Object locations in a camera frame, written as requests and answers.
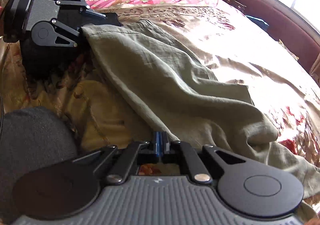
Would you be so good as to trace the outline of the dark grey cloth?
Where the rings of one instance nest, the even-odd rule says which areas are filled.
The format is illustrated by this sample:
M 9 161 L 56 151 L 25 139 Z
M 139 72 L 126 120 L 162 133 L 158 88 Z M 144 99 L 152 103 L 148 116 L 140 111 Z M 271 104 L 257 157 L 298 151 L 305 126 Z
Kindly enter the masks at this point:
M 12 199 L 15 182 L 24 174 L 77 155 L 69 128 L 45 107 L 4 115 L 1 135 L 1 221 L 19 217 Z

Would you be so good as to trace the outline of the olive green pants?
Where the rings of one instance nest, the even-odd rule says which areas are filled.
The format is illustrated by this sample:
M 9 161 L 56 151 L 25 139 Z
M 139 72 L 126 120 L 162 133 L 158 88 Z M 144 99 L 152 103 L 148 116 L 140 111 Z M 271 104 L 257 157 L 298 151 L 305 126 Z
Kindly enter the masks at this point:
M 288 171 L 303 183 L 306 197 L 319 193 L 319 168 L 277 142 L 278 130 L 247 87 L 218 82 L 172 35 L 149 20 L 82 31 L 106 78 L 149 127 Z

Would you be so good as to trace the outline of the floral satin bedspread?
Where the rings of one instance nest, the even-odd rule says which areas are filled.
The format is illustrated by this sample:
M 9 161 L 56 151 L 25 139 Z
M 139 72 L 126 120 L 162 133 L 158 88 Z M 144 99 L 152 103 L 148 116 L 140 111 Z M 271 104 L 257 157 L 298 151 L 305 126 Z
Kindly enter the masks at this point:
M 209 104 L 195 116 L 175 119 L 170 109 L 156 112 L 144 98 L 127 102 L 95 60 L 79 59 L 61 77 L 28 80 L 19 43 L 1 43 L 4 111 L 42 106 L 65 120 L 85 151 L 107 144 L 127 146 L 154 129 L 200 147 L 224 149 L 291 171 L 304 186 L 298 215 L 308 220 L 319 203 L 319 86 L 287 44 L 280 44 L 222 0 L 86 0 L 97 12 L 115 12 L 121 23 L 151 23 L 188 55 L 171 56 L 183 77 L 204 78 L 247 91 L 266 116 L 274 135 L 249 140 L 228 137 L 211 117 Z M 196 73 L 200 68 L 204 77 Z

